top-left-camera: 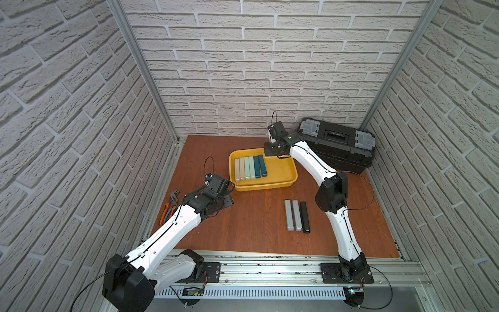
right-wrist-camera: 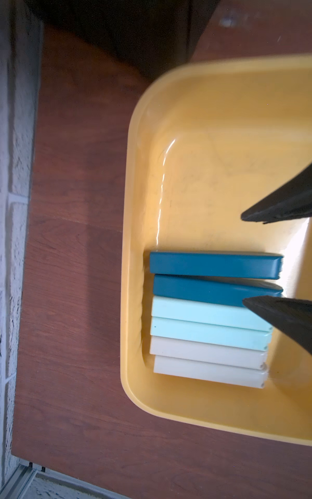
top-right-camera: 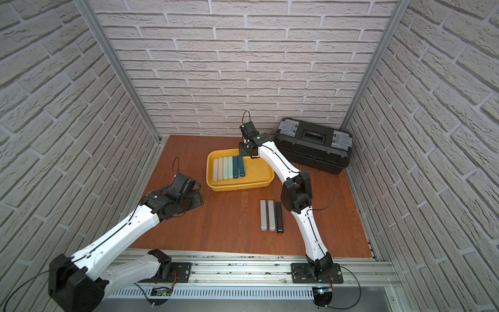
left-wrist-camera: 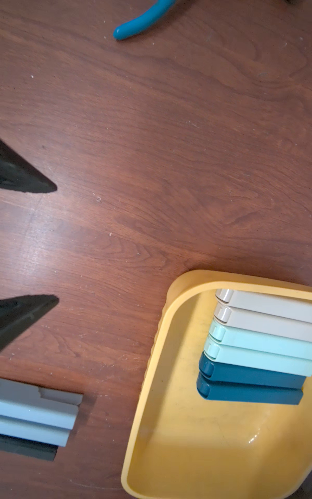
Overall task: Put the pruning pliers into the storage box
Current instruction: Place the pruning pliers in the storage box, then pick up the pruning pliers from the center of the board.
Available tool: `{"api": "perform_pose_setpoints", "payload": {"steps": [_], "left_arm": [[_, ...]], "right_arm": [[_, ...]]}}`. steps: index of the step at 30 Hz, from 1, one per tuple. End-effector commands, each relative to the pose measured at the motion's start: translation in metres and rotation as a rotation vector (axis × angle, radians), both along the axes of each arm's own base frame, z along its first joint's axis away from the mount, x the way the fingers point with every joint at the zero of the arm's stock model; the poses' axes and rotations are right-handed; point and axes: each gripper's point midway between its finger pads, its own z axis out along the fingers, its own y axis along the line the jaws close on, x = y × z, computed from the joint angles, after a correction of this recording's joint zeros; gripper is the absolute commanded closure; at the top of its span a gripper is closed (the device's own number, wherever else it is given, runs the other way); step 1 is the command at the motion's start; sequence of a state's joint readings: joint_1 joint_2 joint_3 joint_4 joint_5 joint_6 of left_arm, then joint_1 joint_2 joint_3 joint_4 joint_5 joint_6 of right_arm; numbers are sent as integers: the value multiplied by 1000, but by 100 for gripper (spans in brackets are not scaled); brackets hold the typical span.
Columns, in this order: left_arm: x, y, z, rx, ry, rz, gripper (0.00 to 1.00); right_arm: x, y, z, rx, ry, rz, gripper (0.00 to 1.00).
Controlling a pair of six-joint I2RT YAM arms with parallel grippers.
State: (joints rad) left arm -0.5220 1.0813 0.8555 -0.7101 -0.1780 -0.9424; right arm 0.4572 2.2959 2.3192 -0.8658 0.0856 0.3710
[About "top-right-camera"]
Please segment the short beige bar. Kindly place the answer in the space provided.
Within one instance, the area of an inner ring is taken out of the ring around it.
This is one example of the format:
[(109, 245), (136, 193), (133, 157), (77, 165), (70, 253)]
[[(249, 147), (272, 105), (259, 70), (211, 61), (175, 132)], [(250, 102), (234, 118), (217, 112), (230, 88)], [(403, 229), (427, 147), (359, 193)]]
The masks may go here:
[(218, 181), (218, 159), (213, 159), (213, 175), (212, 175), (212, 181), (217, 182)]

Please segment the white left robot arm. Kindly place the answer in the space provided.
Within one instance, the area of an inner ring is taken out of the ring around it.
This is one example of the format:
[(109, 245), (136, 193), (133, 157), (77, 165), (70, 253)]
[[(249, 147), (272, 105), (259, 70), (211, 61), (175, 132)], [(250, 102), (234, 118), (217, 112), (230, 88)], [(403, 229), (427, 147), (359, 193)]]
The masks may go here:
[(49, 296), (64, 311), (93, 311), (108, 296), (137, 282), (176, 284), (183, 273), (159, 249), (114, 268), (110, 264), (145, 232), (202, 206), (200, 191), (197, 181), (178, 174), (171, 185), (144, 196), (131, 214), (99, 239), (70, 257), (54, 258), (49, 265)]

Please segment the light mint bar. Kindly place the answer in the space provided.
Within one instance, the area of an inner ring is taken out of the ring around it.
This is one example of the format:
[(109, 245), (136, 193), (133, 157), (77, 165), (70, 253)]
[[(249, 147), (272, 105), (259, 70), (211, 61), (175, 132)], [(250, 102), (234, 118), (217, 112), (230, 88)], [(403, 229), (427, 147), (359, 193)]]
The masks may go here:
[(228, 179), (233, 179), (233, 157), (229, 156), (227, 158), (227, 176)]

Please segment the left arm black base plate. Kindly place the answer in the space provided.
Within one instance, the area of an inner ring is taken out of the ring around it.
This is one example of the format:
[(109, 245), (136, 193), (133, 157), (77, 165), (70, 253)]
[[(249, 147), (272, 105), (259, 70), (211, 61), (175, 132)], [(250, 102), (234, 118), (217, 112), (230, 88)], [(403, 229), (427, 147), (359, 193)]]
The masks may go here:
[(162, 264), (158, 272), (151, 278), (140, 280), (140, 283), (187, 283), (191, 275), (192, 263), (173, 262)]

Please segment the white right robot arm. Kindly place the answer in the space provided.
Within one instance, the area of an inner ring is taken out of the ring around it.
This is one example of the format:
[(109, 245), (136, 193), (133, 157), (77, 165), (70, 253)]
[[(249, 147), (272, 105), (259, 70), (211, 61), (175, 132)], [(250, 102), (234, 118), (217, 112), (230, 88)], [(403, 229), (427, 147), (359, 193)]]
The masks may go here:
[(266, 161), (282, 182), (281, 203), (293, 215), (299, 227), (305, 244), (309, 274), (316, 281), (328, 279), (333, 270), (333, 260), (314, 220), (310, 175), (292, 165), (266, 133), (256, 130), (253, 122), (243, 123), (240, 130), (243, 150), (250, 156)]

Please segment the light grey bar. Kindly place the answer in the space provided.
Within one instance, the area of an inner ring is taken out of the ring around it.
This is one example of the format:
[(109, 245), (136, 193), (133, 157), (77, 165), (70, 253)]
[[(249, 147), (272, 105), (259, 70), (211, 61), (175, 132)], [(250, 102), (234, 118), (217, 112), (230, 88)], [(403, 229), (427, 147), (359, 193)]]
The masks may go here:
[(261, 212), (261, 230), (266, 231), (268, 229), (266, 200), (260, 201), (260, 212)]

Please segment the dark teal bar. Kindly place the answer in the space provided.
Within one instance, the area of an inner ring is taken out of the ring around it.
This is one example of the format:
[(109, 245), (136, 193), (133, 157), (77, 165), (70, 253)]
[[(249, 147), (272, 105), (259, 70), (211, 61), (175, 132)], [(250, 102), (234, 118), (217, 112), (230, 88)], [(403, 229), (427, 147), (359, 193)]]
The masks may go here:
[(237, 179), (239, 177), (239, 161), (238, 157), (232, 157), (232, 165), (233, 165), (233, 179)]

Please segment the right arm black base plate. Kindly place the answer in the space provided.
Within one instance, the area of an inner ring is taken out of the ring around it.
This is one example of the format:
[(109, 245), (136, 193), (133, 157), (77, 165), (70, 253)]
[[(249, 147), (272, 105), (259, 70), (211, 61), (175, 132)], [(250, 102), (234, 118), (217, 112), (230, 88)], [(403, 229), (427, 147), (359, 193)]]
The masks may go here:
[(334, 285), (344, 283), (343, 273), (338, 263), (333, 264), (333, 268), (322, 278), (315, 278), (308, 263), (292, 263), (291, 264), (292, 283), (318, 283)]

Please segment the pale green bar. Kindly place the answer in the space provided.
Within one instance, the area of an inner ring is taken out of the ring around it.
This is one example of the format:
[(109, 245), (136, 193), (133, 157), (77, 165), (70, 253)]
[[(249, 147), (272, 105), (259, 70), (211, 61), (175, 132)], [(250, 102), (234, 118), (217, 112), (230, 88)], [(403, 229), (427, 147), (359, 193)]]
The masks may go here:
[(229, 159), (228, 157), (223, 158), (223, 180), (229, 179)]

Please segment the long beige bar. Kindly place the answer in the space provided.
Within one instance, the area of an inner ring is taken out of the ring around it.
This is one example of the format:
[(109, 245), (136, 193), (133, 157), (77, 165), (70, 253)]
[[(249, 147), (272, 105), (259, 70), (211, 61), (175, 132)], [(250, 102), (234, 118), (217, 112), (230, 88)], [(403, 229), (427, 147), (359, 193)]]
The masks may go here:
[(224, 180), (224, 159), (223, 159), (223, 157), (218, 158), (217, 178), (219, 181)]

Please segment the black bar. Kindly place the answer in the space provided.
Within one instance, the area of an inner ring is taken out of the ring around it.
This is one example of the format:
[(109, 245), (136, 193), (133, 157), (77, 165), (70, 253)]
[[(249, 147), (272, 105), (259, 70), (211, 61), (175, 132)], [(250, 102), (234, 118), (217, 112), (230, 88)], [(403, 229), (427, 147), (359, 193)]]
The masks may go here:
[(282, 234), (284, 233), (284, 226), (283, 226), (283, 209), (281, 202), (277, 202), (275, 205), (275, 216), (276, 216), (277, 232), (279, 234)]

